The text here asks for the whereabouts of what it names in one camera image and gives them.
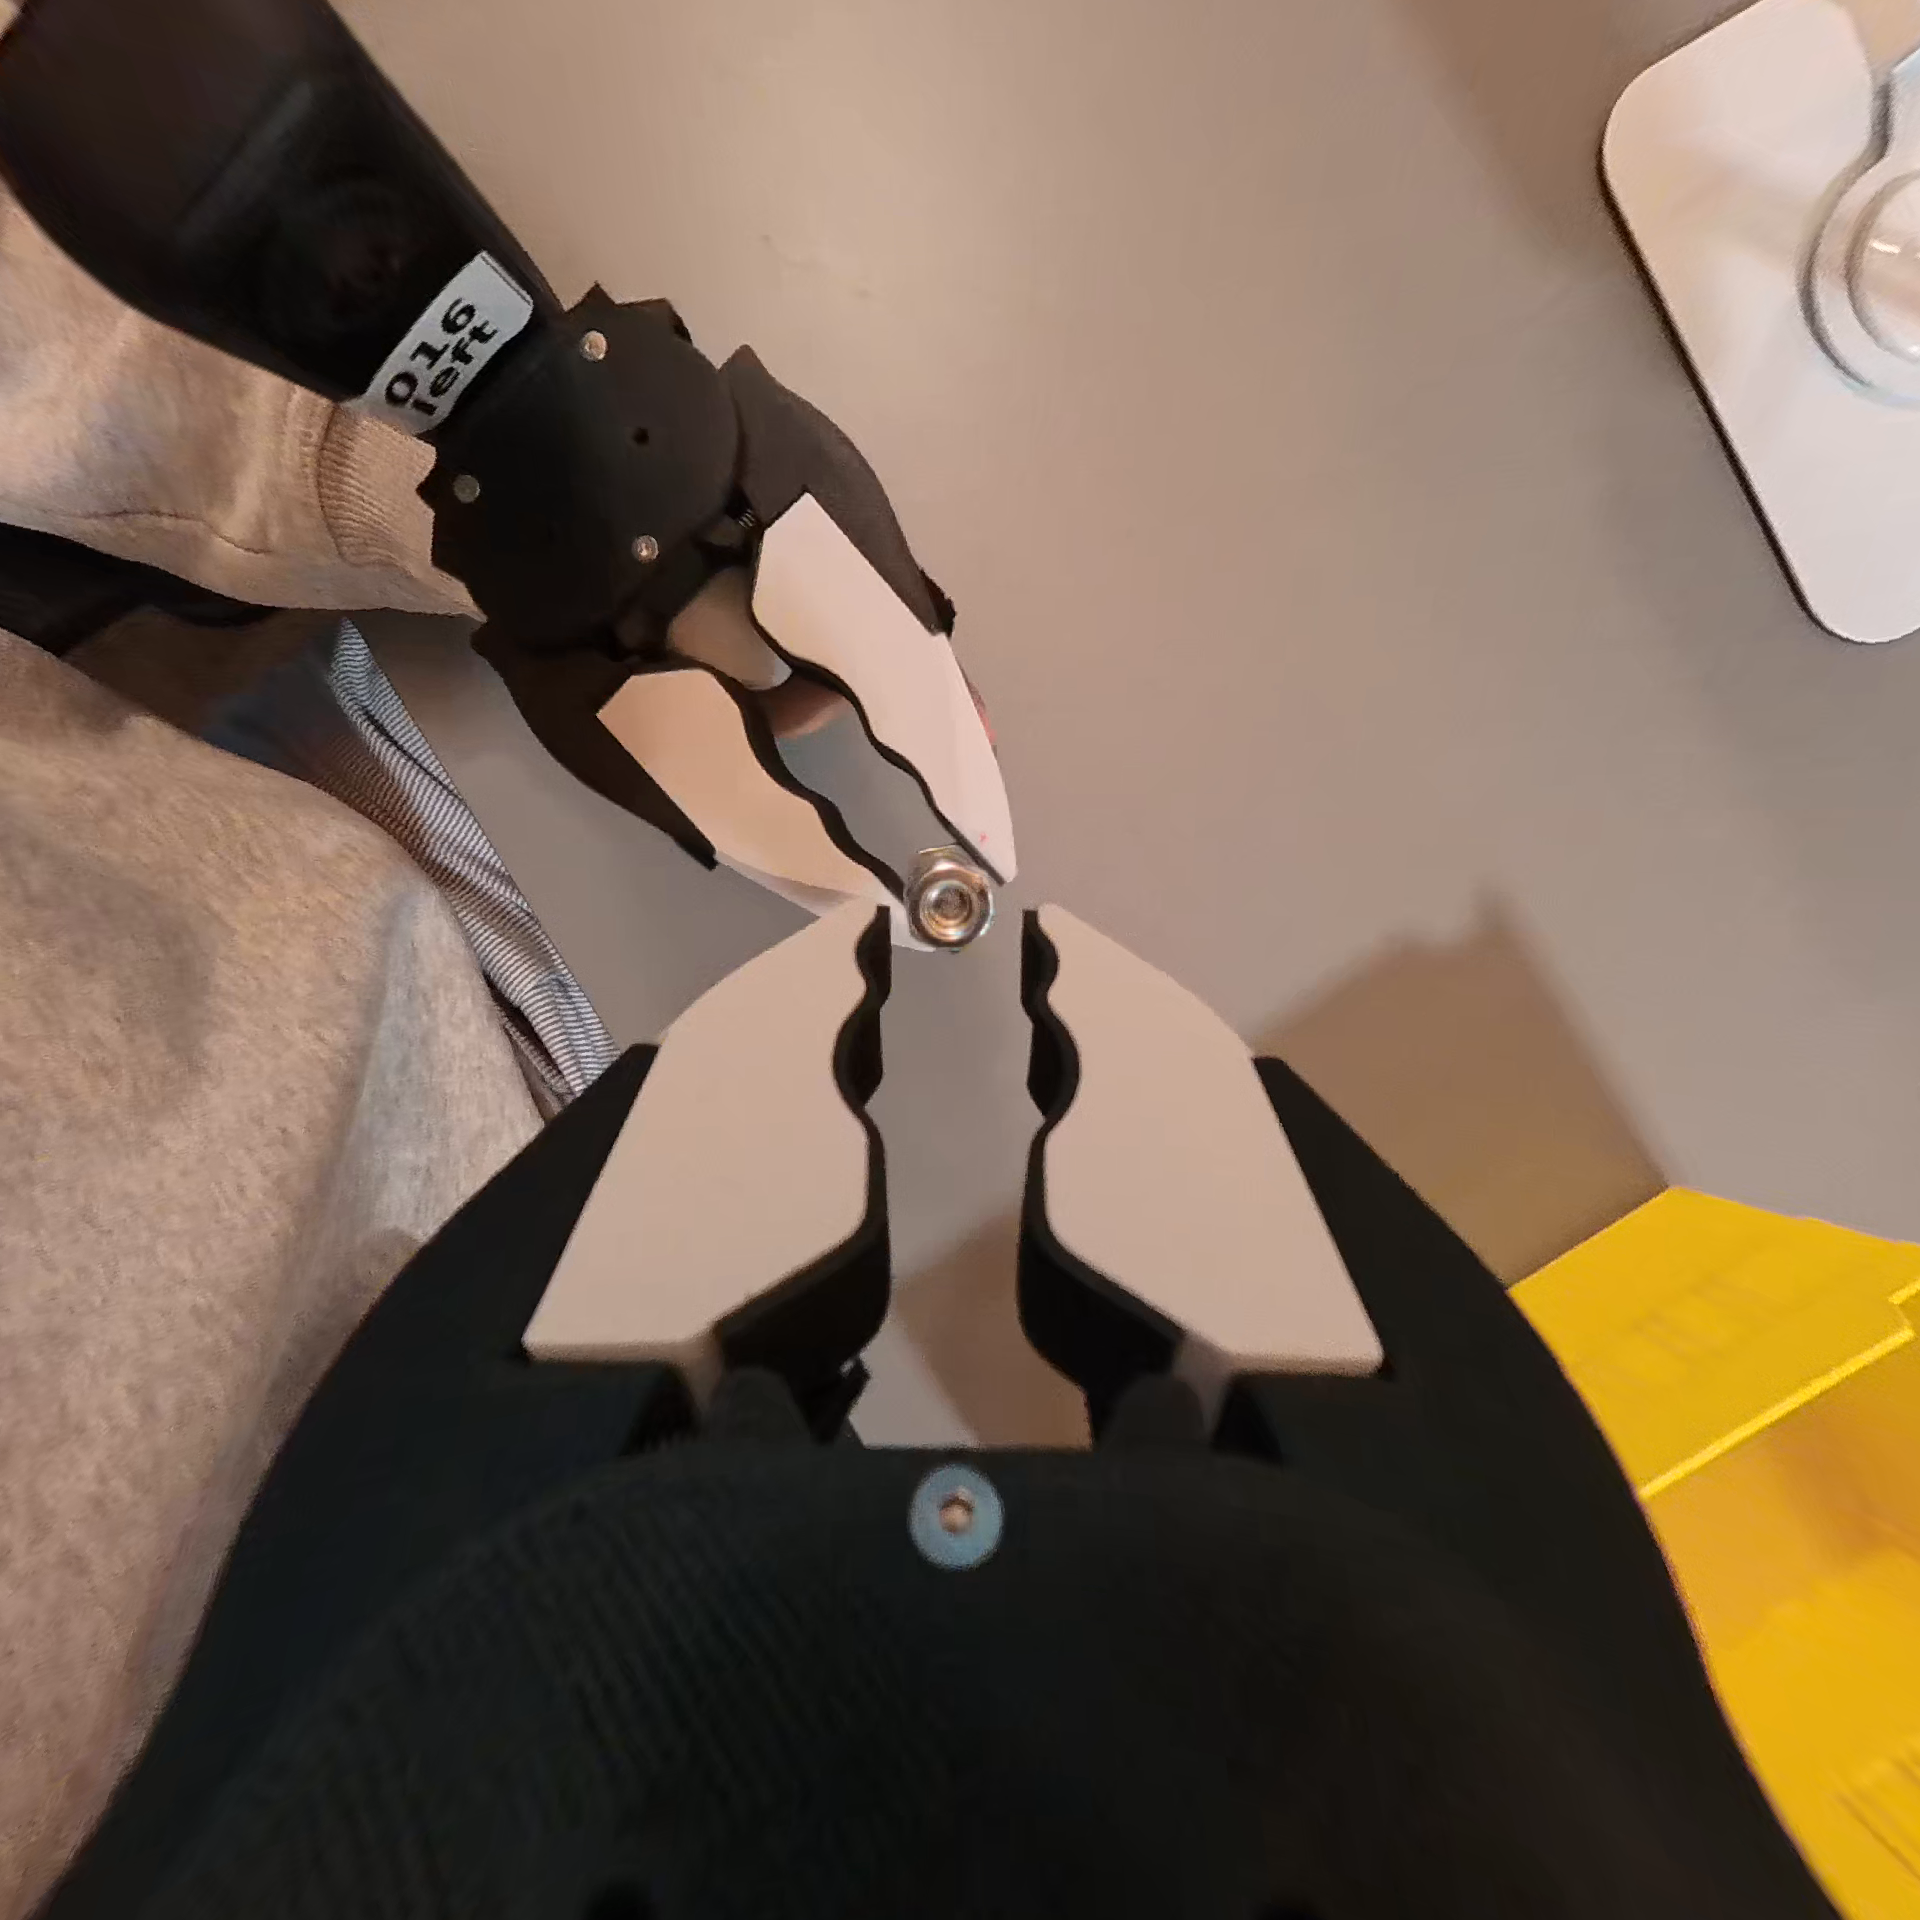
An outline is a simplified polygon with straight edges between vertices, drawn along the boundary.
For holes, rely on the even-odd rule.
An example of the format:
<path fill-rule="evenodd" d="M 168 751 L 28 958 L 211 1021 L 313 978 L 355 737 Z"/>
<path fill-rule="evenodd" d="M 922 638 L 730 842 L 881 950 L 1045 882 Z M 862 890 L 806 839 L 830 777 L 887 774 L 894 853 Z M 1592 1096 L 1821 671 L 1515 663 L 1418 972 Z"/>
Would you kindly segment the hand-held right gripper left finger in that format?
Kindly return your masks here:
<path fill-rule="evenodd" d="M 653 1364 L 706 1411 L 770 1373 L 852 1428 L 892 1299 L 883 1080 L 892 918 L 843 905 L 671 1023 L 523 1333 L 537 1364 Z"/>

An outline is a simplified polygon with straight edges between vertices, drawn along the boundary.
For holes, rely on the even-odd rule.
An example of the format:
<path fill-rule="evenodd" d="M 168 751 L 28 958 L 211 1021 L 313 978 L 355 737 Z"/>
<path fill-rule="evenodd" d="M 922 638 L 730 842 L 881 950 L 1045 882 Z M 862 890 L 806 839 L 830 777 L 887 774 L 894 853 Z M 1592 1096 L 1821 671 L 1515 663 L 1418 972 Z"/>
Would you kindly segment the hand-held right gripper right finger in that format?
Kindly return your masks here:
<path fill-rule="evenodd" d="M 1059 904 L 1020 923 L 1020 1332 L 1089 1439 L 1218 1436 L 1257 1380 L 1385 1378 L 1385 1340 L 1249 1043 Z"/>

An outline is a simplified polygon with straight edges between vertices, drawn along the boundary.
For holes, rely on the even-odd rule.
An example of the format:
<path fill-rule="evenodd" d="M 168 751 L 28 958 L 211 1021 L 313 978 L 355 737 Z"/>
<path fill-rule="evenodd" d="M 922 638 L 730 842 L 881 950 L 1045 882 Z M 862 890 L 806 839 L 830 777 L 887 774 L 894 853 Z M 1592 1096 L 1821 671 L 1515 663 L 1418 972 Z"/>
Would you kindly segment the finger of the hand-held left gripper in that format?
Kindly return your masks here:
<path fill-rule="evenodd" d="M 646 669 L 597 718 L 720 865 L 817 915 L 850 902 L 898 908 L 901 876 L 855 837 L 838 804 L 794 774 L 764 714 L 729 676 L 709 666 Z"/>
<path fill-rule="evenodd" d="M 950 638 L 908 606 L 813 491 L 766 524 L 748 607 L 790 668 L 856 707 L 874 749 L 916 780 L 950 842 L 996 884 L 1012 882 L 1006 781 Z"/>

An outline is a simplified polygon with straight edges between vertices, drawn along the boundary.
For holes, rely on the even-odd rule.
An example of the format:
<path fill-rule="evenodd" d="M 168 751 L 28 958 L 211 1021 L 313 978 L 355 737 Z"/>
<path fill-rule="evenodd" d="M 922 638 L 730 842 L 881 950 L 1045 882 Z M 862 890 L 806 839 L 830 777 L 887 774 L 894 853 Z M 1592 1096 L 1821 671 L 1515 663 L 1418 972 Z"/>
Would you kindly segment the silver bolt with nut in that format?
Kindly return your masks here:
<path fill-rule="evenodd" d="M 901 925 L 914 947 L 972 947 L 996 922 L 996 880 L 963 845 L 916 853 L 901 902 Z"/>

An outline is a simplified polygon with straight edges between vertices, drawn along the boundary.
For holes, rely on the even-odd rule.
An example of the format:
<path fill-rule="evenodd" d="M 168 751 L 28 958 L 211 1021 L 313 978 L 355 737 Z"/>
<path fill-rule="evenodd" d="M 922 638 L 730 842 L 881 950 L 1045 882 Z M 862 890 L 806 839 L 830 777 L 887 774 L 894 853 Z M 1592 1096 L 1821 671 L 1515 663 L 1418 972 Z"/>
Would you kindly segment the yellow plastic bin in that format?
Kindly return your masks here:
<path fill-rule="evenodd" d="M 1671 1188 L 1510 1291 L 1845 1916 L 1918 1914 L 1918 1250 Z"/>

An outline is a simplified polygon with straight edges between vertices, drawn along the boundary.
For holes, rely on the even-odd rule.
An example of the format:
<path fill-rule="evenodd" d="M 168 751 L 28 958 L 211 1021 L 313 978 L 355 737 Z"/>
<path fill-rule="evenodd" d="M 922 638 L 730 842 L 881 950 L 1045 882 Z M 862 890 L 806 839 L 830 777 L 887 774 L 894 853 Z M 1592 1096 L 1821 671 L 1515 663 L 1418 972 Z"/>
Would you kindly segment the person's left forearm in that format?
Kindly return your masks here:
<path fill-rule="evenodd" d="M 474 618 L 434 449 L 151 319 L 2 192 L 2 518 L 270 609 Z"/>

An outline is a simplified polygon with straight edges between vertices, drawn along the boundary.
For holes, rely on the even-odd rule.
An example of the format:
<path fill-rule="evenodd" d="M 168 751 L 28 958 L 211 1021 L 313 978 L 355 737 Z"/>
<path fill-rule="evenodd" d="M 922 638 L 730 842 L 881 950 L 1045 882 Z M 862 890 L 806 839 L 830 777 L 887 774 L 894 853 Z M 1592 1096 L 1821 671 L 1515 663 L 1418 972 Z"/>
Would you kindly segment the grey desk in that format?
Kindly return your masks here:
<path fill-rule="evenodd" d="M 344 4 L 576 298 L 822 406 L 1012 792 L 906 955 L 858 1430 L 1067 1443 L 1025 902 L 1290 1063 L 1503 1276 L 1660 1184 L 1916 1237 L 1916 646 L 1792 597 L 1603 202 L 1728 4 Z"/>

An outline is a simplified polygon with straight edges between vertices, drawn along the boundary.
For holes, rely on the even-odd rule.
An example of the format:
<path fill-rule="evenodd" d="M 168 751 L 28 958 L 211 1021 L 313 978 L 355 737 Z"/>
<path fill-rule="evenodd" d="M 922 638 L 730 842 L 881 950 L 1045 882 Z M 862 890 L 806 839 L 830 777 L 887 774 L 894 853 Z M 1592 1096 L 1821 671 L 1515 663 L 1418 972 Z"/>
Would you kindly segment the striped shirt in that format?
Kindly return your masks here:
<path fill-rule="evenodd" d="M 387 834 L 440 892 L 543 1117 L 619 1058 L 606 1021 L 359 624 L 338 618 L 222 697 L 202 737 Z"/>

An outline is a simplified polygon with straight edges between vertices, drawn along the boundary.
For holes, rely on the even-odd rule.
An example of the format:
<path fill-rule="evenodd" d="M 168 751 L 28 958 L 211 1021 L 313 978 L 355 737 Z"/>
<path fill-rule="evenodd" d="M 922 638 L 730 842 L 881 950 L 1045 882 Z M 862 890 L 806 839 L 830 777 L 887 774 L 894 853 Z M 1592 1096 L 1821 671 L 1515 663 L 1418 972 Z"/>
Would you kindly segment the white stand base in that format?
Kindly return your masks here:
<path fill-rule="evenodd" d="M 1600 181 L 1789 583 L 1862 646 L 1918 627 L 1918 404 L 1819 348 L 1805 257 L 1869 142 L 1871 63 L 1918 43 L 1916 4 L 1760 2 L 1643 70 Z"/>

